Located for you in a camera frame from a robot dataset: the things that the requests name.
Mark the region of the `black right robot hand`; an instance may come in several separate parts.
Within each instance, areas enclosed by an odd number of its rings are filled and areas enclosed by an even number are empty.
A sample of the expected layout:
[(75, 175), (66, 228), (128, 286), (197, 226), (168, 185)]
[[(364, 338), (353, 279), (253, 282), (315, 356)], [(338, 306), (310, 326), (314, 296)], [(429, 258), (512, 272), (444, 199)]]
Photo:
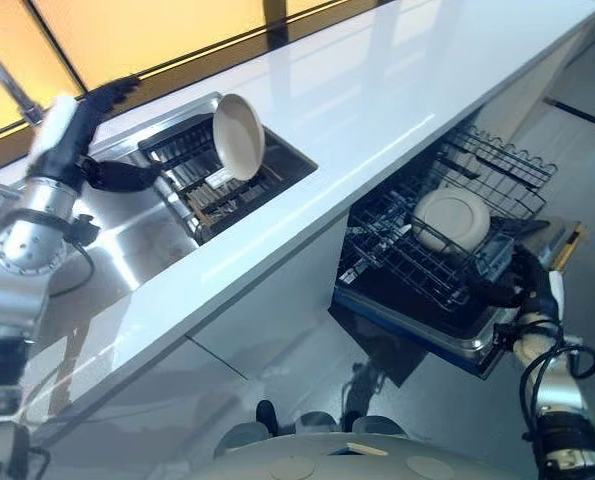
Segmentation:
[(559, 321), (560, 307), (552, 293), (549, 272), (538, 257), (523, 245), (515, 245), (510, 269), (512, 283), (506, 285), (470, 275), (466, 280), (470, 293), (489, 306), (518, 308), (521, 315)]

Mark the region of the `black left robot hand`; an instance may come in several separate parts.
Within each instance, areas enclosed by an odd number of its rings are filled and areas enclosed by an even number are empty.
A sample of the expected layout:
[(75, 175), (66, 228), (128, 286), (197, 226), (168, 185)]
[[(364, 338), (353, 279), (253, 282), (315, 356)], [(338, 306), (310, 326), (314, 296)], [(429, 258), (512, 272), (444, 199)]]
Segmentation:
[(32, 161), (27, 176), (55, 180), (76, 192), (81, 192), (84, 184), (116, 193), (138, 192), (151, 187), (159, 177), (157, 167), (99, 162), (89, 155), (97, 128), (138, 84), (139, 79), (130, 75), (89, 91), (75, 103), (73, 115), (57, 134), (56, 143)]

